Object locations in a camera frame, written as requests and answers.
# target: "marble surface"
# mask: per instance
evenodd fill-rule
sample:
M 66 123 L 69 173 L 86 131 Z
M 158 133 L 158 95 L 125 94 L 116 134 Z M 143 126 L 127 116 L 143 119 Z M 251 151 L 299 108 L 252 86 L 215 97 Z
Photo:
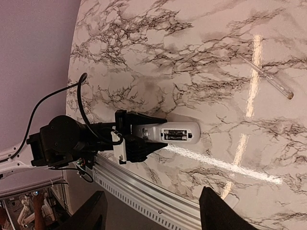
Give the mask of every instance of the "marble surface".
M 123 167 L 193 202 L 210 186 L 237 196 L 234 210 L 251 223 L 303 230 L 306 28 L 306 0 L 82 0 L 69 83 L 89 74 L 82 91 L 92 122 L 127 109 L 200 125 L 198 144 Z M 294 98 L 236 54 L 285 82 Z M 81 121 L 76 89 L 67 114 Z

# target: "wall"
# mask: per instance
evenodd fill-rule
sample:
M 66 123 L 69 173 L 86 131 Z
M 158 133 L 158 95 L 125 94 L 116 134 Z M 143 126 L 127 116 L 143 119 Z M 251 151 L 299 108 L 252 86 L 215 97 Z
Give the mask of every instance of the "wall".
M 67 84 L 80 0 L 0 1 L 0 151 L 19 143 L 35 104 Z M 66 94 L 44 102 L 31 133 L 65 114 Z

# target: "person's arm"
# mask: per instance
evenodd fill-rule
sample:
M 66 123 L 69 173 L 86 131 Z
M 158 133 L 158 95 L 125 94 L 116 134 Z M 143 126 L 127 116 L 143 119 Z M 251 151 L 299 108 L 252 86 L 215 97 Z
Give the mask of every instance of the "person's arm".
M 34 216 L 35 216 L 35 230 L 46 230 L 45 220 L 42 213 L 42 206 L 44 204 L 44 192 L 40 192 L 33 198 Z

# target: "floor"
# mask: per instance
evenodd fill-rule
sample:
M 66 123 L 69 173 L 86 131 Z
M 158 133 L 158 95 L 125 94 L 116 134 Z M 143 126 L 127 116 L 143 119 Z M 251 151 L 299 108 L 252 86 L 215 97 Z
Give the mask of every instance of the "floor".
M 198 144 L 123 167 L 193 202 L 210 186 L 236 196 L 249 222 L 303 230 L 306 21 L 305 0 L 83 0 L 69 82 L 88 73 L 91 122 L 127 109 L 199 124 Z M 283 81 L 286 96 L 238 55 Z M 82 122 L 76 101 L 72 89 L 67 114 Z
M 89 184 L 81 179 L 76 172 L 67 171 L 67 181 L 70 184 L 68 193 L 73 212 L 97 190 L 103 191 L 96 183 Z M 166 228 L 151 221 L 144 215 L 130 208 L 115 196 L 105 191 L 108 201 L 106 230 L 166 230 Z

